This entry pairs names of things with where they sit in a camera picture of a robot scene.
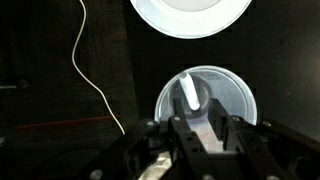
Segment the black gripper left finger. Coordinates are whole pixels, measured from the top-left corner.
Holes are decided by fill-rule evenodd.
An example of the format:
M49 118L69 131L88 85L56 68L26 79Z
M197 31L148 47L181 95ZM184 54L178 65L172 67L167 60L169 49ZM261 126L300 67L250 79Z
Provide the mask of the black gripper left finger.
M169 119L169 132L173 135L173 166L168 171L169 180L213 180L206 163L208 155L197 134L185 118L180 99L174 99L174 115Z

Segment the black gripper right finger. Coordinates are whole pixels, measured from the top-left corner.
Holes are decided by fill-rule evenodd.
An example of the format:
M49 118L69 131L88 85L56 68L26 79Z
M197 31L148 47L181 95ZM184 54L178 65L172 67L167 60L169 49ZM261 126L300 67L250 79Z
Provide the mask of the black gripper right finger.
M216 167L222 180L287 180L266 145L243 118L231 116L217 99L211 99L209 121L223 152Z

